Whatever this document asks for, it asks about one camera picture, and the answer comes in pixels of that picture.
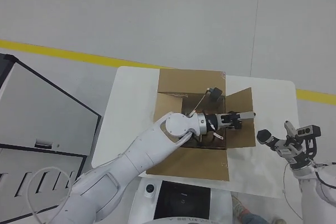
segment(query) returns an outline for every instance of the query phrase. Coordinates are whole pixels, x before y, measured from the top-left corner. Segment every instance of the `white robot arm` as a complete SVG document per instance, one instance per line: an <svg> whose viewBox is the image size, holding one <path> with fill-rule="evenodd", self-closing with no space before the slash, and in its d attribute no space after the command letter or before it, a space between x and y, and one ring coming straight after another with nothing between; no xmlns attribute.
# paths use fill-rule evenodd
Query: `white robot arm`
<svg viewBox="0 0 336 224"><path fill-rule="evenodd" d="M254 116L253 112L194 113L189 118L179 113L166 114L140 134L113 162L81 175L63 208L62 205L56 208L61 210L52 223L88 224L103 220L116 208L126 186L136 176L159 164L188 141L192 134L199 136L210 130L234 128L236 124L241 124L241 119Z"/></svg>
<svg viewBox="0 0 336 224"><path fill-rule="evenodd" d="M309 125L296 130L289 121L284 125L286 140L272 136L266 129L260 130L256 138L289 163L300 184L304 223L336 223L336 177L324 170L329 165L336 165L336 162L317 164L313 160L317 153L316 137L321 136L320 128Z"/></svg>

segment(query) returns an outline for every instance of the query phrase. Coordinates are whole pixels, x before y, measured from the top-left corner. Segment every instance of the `open cardboard box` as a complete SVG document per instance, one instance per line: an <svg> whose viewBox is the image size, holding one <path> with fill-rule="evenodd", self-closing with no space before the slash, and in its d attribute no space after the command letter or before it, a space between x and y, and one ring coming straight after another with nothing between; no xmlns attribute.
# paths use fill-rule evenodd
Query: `open cardboard box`
<svg viewBox="0 0 336 224"><path fill-rule="evenodd" d="M222 97L217 102L209 102L205 97L197 108L198 113L253 111L251 88L225 96L225 86L223 72L160 69L154 122L170 111L188 115L207 88L215 87L222 90ZM221 129L217 133L224 140L213 139L212 133L202 137L203 144L191 139L146 173L229 181L226 150L255 146L254 120L243 120L241 130Z"/></svg>

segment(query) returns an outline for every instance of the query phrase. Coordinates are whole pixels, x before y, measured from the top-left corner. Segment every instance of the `white table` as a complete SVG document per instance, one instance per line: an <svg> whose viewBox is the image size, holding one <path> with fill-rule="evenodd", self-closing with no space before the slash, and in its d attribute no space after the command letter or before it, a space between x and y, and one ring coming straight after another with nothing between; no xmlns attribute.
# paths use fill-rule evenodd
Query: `white table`
<svg viewBox="0 0 336 224"><path fill-rule="evenodd" d="M131 142L153 122L159 69L120 67L107 105L92 167L99 166L124 152ZM284 138L284 122L298 125L295 85L290 81L226 76L226 94L251 87L256 112L255 134L268 129L274 136ZM147 175L178 183L205 186L273 198L282 198L283 169L286 161L267 146L256 141L255 147L227 150L230 181ZM297 180L289 169L286 190L290 200L299 200Z"/></svg>

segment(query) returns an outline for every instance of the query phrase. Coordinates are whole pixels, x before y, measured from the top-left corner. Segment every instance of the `floor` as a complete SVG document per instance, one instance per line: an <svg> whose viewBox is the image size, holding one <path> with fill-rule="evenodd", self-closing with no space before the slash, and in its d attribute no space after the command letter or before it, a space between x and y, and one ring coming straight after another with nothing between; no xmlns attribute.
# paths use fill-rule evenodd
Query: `floor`
<svg viewBox="0 0 336 224"><path fill-rule="evenodd" d="M174 68L290 80L298 89L336 95L336 0L1 0L0 39ZM117 67L10 46L0 52L14 54L104 114ZM321 127L316 160L336 161L336 105L297 103L300 126ZM102 223L127 223L138 182ZM280 216L301 223L283 200L238 197L268 221ZM294 204L301 214L299 206Z"/></svg>

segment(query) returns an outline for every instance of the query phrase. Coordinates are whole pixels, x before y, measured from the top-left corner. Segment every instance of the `person's foot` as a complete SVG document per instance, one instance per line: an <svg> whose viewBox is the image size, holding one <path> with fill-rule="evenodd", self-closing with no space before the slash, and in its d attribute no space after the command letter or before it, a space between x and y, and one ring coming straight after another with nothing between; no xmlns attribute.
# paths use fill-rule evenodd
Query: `person's foot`
<svg viewBox="0 0 336 224"><path fill-rule="evenodd" d="M273 224L286 224L286 221L283 220L283 219L281 219L281 218L279 218L277 220L274 220Z"/></svg>
<svg viewBox="0 0 336 224"><path fill-rule="evenodd" d="M235 196L232 195L231 200L233 202L233 215L241 222L242 216L249 214L250 211L247 210Z"/></svg>

